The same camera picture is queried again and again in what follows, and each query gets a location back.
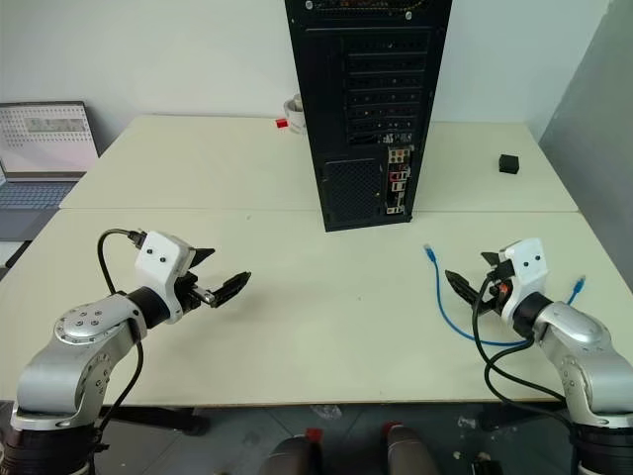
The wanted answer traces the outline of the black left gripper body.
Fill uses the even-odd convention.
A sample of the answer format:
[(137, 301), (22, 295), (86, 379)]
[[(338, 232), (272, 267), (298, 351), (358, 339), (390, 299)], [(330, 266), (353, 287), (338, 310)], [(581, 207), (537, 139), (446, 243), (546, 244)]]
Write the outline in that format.
[(176, 278), (174, 292), (184, 314), (198, 309), (201, 305), (211, 308), (217, 306), (215, 294), (209, 289), (200, 287), (198, 277), (190, 271)]

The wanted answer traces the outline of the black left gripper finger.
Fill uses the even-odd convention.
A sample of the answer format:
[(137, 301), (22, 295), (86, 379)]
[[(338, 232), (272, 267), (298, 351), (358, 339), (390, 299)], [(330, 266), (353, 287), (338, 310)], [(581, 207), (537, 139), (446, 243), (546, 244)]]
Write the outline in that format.
[(202, 263), (208, 257), (213, 255), (215, 252), (216, 252), (216, 250), (214, 248), (206, 248), (206, 247), (195, 248), (194, 249), (194, 255), (193, 255), (193, 258), (191, 260), (191, 263), (189, 264), (188, 269), (193, 269), (193, 268), (197, 267), (200, 263)]
[(212, 291), (213, 298), (210, 306), (212, 308), (218, 308), (234, 298), (246, 286), (250, 277), (251, 273), (249, 271), (244, 271), (225, 281), (220, 288)]

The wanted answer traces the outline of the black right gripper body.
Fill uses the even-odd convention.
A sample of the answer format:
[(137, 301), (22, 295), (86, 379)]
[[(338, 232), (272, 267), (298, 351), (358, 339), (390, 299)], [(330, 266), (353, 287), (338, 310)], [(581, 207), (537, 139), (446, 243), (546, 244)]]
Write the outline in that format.
[(513, 264), (510, 260), (500, 262), (488, 274), (489, 285), (487, 290), (491, 298), (479, 305), (478, 314), (482, 315), (488, 312), (495, 312), (501, 315), (502, 308), (512, 293), (513, 284), (511, 278), (515, 276)]

